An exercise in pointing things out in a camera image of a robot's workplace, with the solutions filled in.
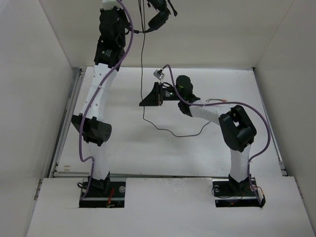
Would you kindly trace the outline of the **black headphones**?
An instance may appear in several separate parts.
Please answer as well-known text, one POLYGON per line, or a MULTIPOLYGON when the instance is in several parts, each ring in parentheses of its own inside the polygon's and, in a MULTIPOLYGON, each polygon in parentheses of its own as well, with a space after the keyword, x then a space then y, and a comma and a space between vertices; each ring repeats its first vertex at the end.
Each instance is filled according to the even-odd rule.
POLYGON ((169 15, 173 13, 176 17, 177 10, 174 8, 170 0, 148 0, 148 7, 153 7, 158 13, 148 22, 149 28, 147 30, 134 30, 136 34, 147 34, 157 31, 169 19, 169 15))

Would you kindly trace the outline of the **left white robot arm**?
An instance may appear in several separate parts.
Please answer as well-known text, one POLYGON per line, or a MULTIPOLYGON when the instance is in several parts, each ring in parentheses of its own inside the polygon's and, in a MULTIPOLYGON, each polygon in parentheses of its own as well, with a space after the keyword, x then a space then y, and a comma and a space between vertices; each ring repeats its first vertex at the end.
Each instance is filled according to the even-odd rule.
POLYGON ((105 196, 109 193, 110 170, 105 157, 105 144, 112 126, 105 121, 105 106, 110 88, 120 65, 131 48, 126 43, 125 30, 131 27, 125 11, 117 6, 100 11, 100 37, 94 58, 92 83, 78 115, 71 122, 79 132, 79 159, 91 161, 88 181, 79 185, 89 192, 105 196))

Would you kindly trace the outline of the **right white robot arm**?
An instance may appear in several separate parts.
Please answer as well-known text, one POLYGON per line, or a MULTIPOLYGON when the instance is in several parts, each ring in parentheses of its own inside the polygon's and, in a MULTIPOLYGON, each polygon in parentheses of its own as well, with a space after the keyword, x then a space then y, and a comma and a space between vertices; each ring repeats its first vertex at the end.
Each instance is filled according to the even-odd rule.
POLYGON ((229 189, 239 195, 250 185, 248 160, 251 144, 257 134, 256 128, 245 109, 236 105, 193 106, 179 99, 181 96, 187 103, 200 103, 200 98, 193 94, 193 85, 188 76, 177 77, 175 86, 163 86, 155 82, 152 91, 139 103, 140 107, 161 106, 163 101, 178 101, 179 110, 193 118, 204 119, 220 126, 223 139, 231 152, 231 170, 228 175, 229 189))

